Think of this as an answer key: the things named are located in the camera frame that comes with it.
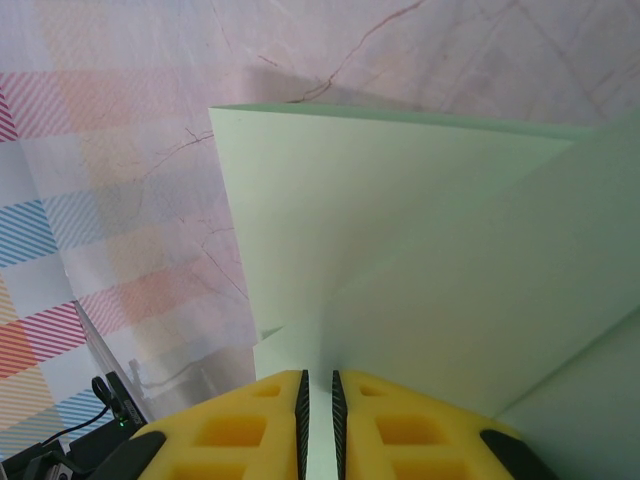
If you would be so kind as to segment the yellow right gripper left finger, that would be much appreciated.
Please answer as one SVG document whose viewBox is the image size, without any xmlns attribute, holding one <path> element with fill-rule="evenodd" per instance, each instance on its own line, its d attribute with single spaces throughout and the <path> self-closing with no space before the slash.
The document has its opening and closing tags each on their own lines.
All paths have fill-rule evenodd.
<svg viewBox="0 0 640 480">
<path fill-rule="evenodd" d="M 102 464 L 104 479 L 304 479 L 310 394 L 286 370 L 141 428 Z"/>
</svg>

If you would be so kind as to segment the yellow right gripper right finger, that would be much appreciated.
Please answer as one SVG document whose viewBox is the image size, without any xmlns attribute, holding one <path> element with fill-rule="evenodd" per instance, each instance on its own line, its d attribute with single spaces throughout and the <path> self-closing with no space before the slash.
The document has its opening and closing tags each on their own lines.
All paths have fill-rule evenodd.
<svg viewBox="0 0 640 480">
<path fill-rule="evenodd" d="M 513 428 L 359 371 L 334 371 L 341 479 L 553 479 Z"/>
</svg>

